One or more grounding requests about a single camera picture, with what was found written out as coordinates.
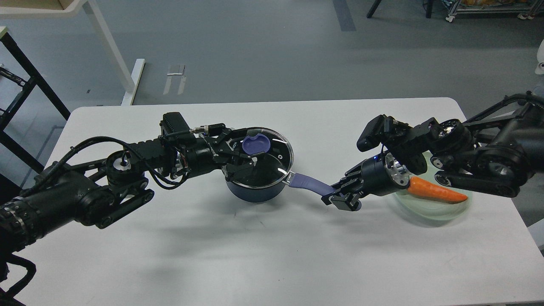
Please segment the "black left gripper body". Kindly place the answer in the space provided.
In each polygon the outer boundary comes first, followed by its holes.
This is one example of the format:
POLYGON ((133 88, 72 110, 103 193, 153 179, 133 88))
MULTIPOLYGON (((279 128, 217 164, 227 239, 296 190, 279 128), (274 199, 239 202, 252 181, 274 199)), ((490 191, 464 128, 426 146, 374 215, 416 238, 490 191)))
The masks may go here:
POLYGON ((225 124, 214 124, 196 127, 189 130, 198 135, 194 141, 187 145, 187 164, 189 176, 202 176, 216 169, 220 169, 232 157, 227 148, 227 138, 232 133, 231 128, 225 124))

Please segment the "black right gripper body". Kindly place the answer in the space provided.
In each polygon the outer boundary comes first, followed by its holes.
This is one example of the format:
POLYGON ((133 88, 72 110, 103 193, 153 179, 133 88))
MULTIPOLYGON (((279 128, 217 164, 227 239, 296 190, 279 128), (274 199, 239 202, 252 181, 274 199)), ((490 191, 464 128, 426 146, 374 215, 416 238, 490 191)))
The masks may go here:
POLYGON ((405 190, 410 186, 410 172, 392 154, 378 154, 363 160, 345 173, 345 177, 356 179, 354 192, 386 196, 405 190))

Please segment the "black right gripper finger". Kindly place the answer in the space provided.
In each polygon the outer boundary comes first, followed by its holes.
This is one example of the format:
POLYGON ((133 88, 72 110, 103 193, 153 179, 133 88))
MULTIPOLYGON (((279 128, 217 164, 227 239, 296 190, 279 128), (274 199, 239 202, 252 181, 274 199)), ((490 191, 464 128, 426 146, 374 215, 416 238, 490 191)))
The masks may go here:
POLYGON ((366 194, 364 192, 359 193, 333 193, 330 195, 330 203, 339 210, 345 211, 359 211, 362 207, 361 198, 364 198, 366 194))
POLYGON ((325 205, 332 205, 330 203, 330 195, 333 193, 347 194, 347 193, 359 193, 361 192, 362 179, 361 178, 342 178, 339 182, 334 184, 333 191, 325 194, 321 197, 321 201, 325 205))

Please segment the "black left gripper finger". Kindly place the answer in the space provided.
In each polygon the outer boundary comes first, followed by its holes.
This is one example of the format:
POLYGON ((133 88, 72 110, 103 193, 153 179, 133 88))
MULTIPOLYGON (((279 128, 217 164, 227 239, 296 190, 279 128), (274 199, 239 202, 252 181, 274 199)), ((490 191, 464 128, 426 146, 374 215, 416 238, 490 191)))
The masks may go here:
POLYGON ((218 136, 218 154, 247 154, 242 143, 250 128, 224 128, 218 136))
POLYGON ((227 182, 239 181, 252 173, 258 161, 258 156, 250 156, 243 158, 233 156, 227 158, 226 164, 223 165, 224 178, 227 182))

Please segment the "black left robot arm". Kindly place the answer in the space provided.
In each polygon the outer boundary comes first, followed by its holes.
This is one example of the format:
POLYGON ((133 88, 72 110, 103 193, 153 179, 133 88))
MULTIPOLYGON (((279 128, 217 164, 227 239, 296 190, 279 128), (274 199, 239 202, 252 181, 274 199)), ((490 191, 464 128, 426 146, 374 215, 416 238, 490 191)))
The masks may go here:
POLYGON ((189 128, 182 115, 169 112, 159 124, 161 135, 128 144, 112 137, 92 137, 72 147, 64 157, 35 178, 35 185, 1 206, 1 280, 9 264, 27 273, 1 291, 2 306, 19 306, 15 296, 36 273, 29 260, 15 255, 46 234, 77 221, 104 229, 148 203, 148 173, 165 190, 216 169, 227 180, 256 167, 268 151, 254 153, 230 142, 241 142, 248 128, 232 130, 223 123, 189 128))

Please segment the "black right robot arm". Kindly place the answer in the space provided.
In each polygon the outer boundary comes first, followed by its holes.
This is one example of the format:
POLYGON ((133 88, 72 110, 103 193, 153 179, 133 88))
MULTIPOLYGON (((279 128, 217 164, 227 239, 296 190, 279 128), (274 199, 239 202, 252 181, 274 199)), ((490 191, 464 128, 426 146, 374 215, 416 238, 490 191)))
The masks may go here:
POLYGON ((423 153, 441 186, 513 198, 535 173, 543 172, 543 98, 527 92, 506 96, 472 118, 410 127, 391 116, 371 120, 357 141, 361 152, 385 151, 348 170, 321 197, 326 205, 356 211, 360 199, 412 186, 427 172, 423 153))

